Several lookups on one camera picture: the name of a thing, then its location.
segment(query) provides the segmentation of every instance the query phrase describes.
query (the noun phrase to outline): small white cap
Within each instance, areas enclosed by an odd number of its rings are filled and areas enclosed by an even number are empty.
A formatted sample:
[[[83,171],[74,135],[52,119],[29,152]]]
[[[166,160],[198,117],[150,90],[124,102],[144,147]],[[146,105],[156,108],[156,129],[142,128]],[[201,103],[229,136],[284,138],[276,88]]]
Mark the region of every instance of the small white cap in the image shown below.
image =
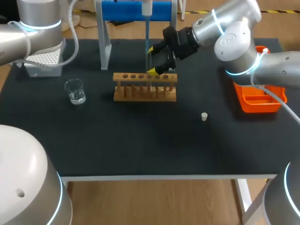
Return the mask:
[[[202,121],[206,121],[207,116],[208,116],[208,114],[207,114],[206,112],[203,112],[203,113],[201,114],[201,119],[202,119]]]

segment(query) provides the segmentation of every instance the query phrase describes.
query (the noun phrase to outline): glowing blue ring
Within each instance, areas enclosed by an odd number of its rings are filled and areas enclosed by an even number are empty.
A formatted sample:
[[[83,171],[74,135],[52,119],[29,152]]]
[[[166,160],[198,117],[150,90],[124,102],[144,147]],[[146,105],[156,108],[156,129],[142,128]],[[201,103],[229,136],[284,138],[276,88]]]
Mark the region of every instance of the glowing blue ring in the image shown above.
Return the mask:
[[[258,67],[260,61],[261,61],[261,57],[259,56],[259,54],[257,54],[255,62],[253,63],[252,67],[250,67],[249,69],[245,70],[244,72],[238,73],[238,74],[230,73],[227,70],[226,70],[226,73],[228,73],[229,75],[233,75],[233,76],[246,74],[246,73],[250,72],[252,69],[256,69]]]
[[[219,28],[219,31],[220,31],[221,34],[223,35],[223,34],[224,34],[224,31],[223,31],[223,29],[222,29],[222,27],[221,27],[221,25],[220,25],[220,22],[219,22],[219,20],[218,20],[218,18],[217,18],[217,16],[216,16],[215,9],[213,9],[213,10],[211,11],[211,13],[212,13],[212,16],[213,16],[214,19],[215,19],[215,22],[216,22],[216,24],[217,24],[217,27]]]
[[[52,223],[52,221],[54,220],[56,214],[58,213],[58,210],[60,209],[60,205],[61,205],[61,200],[62,200],[62,182],[61,182],[61,178],[59,176],[59,174],[57,173],[58,178],[60,179],[60,200],[58,201],[58,205],[56,207],[55,212],[53,213],[53,216],[51,217],[51,219],[49,220],[49,222],[47,223],[47,225],[50,225]]]
[[[44,26],[44,27],[36,27],[36,26],[30,26],[27,24],[24,24],[22,21],[20,21],[20,23],[22,24],[22,26],[29,28],[29,29],[33,29],[33,30],[48,30],[54,27],[57,27],[61,24],[61,20],[59,20],[56,24],[54,25],[50,25],[50,26]]]
[[[287,196],[287,199],[289,200],[292,208],[295,210],[295,212],[297,213],[297,215],[300,217],[300,212],[299,210],[297,209],[295,203],[293,202],[292,198],[291,198],[291,195],[289,193],[289,190],[287,189],[287,183],[286,183],[286,174],[287,174],[287,169],[289,168],[289,165],[291,163],[289,163],[285,169],[285,178],[284,178],[284,185],[285,185],[285,193],[286,193],[286,196]]]

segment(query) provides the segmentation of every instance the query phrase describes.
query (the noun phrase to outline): white table leg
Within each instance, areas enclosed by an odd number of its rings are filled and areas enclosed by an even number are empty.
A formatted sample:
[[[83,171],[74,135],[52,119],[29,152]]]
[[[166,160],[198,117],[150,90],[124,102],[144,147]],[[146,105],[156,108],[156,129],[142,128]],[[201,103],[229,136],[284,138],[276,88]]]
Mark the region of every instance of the white table leg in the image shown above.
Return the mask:
[[[270,181],[268,181],[268,183],[262,188],[260,193],[252,202],[247,180],[246,179],[235,180],[239,201],[240,201],[240,207],[243,214],[242,216],[243,225],[255,225],[255,222],[257,222],[260,218],[264,217],[263,196],[269,182]]]
[[[184,20],[184,16],[186,14],[186,3],[187,0],[182,0],[181,20]]]
[[[242,210],[242,214],[244,214],[252,203],[247,179],[236,179],[235,185],[238,191],[240,208]]]

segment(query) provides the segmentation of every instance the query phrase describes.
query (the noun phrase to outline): robotic arm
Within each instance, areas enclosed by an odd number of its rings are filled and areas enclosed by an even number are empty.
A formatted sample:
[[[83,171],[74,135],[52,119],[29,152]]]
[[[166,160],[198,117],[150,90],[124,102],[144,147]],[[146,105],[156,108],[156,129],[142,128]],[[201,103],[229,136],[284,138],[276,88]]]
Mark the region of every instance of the robotic arm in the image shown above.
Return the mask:
[[[0,66],[62,45],[58,0],[17,0],[20,23],[0,24]]]
[[[261,55],[244,21],[234,22],[215,44],[215,54],[227,74],[239,85],[300,88],[300,52]]]
[[[228,75],[239,85],[275,85],[300,88],[300,52],[266,54],[256,52],[253,27],[260,22],[261,12],[255,0],[231,0],[213,9],[191,27],[176,31],[163,30],[164,41],[153,46],[152,54],[168,46],[180,60],[197,52],[199,47],[215,46],[215,54]],[[157,66],[151,74],[162,74],[174,67],[173,62]]]

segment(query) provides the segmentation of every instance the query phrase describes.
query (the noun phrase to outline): water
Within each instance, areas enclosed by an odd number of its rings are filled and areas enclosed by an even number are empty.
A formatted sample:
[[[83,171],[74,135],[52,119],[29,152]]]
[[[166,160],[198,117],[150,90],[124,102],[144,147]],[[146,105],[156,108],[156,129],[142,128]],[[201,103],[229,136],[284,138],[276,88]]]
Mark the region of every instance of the water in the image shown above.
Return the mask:
[[[69,94],[69,97],[74,105],[81,105],[86,100],[86,96],[83,90],[72,92],[71,94]]]

